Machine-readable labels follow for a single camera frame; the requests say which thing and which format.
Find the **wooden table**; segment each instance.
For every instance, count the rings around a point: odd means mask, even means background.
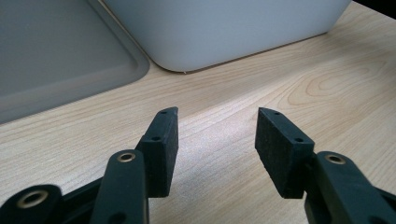
[[[174,105],[177,164],[170,196],[149,200],[152,223],[307,222],[304,200],[278,196],[254,148],[259,106],[396,193],[396,21],[352,3],[326,35],[187,75],[152,63],[131,85],[0,126],[0,203],[102,176]]]

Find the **gray plastic tray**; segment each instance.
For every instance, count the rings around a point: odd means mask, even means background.
[[[1,0],[0,8],[0,123],[129,84],[149,70],[96,0]]]

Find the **black plastic part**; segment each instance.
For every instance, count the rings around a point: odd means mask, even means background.
[[[61,190],[53,185],[24,189],[9,198],[0,209],[0,223],[59,223],[62,216]]]
[[[177,107],[158,112],[136,150],[145,157],[148,196],[168,196],[178,150]]]
[[[332,223],[396,223],[392,208],[349,158],[319,152],[313,168]]]
[[[64,195],[63,224],[89,223],[102,178]]]
[[[145,164],[140,151],[123,150],[111,156],[90,223],[149,223]]]
[[[303,197],[304,165],[314,156],[314,144],[281,113],[259,108],[255,147],[283,198]]]

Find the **table surface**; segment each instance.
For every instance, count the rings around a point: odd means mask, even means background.
[[[102,176],[170,106],[179,151],[170,196],[149,199],[152,223],[307,222],[304,200],[277,194],[254,148],[259,106],[396,193],[396,21],[352,2],[325,35],[187,75],[152,63],[133,84],[1,125],[0,203]]]

